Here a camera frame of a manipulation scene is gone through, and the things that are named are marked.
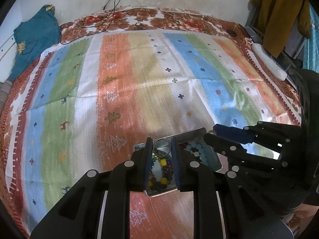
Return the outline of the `silver metal tin box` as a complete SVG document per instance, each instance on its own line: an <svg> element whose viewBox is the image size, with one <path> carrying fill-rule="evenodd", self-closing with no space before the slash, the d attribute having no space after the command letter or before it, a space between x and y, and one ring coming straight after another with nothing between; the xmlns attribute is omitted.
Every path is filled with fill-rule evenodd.
<svg viewBox="0 0 319 239"><path fill-rule="evenodd" d="M173 168L171 164L172 138L176 138L180 148L189 151L192 154L193 160L206 165L212 171L220 170L222 168L222 164L219 157L214 152L213 148L204 142L203 137L206 132L207 130L204 127L201 127L154 140L151 175L156 178L156 181L159 182L161 178L168 174L173 175Z"/></svg>

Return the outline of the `small black object on bed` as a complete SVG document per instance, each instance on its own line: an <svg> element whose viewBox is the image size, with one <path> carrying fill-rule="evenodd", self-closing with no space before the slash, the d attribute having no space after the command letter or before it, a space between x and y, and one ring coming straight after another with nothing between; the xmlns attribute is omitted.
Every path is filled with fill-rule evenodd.
<svg viewBox="0 0 319 239"><path fill-rule="evenodd" d="M226 32L232 37L236 37L237 36L237 33L235 31L231 30L231 29L227 29Z"/></svg>

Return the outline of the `mustard yellow hanging cloth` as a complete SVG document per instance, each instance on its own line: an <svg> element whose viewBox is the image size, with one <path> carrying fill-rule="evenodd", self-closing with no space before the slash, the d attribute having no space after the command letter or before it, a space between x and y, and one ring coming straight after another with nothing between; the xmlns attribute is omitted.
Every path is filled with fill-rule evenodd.
<svg viewBox="0 0 319 239"><path fill-rule="evenodd" d="M310 38L308 0L251 0L260 12L257 29L263 33L263 47L274 58L283 51L293 26L305 38Z"/></svg>

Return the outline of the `striped grey pillow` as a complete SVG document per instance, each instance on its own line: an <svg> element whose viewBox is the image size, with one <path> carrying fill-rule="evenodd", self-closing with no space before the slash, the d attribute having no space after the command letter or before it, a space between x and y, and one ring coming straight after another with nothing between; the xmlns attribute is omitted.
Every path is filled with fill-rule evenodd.
<svg viewBox="0 0 319 239"><path fill-rule="evenodd" d="M1 83L0 86L0 111L3 110L3 107L7 101L9 92L12 88L12 81L6 80L4 83Z"/></svg>

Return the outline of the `teal blue garment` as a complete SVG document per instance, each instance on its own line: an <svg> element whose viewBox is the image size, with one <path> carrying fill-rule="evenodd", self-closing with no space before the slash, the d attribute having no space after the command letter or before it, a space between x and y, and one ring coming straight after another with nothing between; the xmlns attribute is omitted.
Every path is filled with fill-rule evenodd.
<svg viewBox="0 0 319 239"><path fill-rule="evenodd" d="M58 44L60 39L55 7L42 6L33 17L14 29L17 54L8 80L14 81L44 50Z"/></svg>

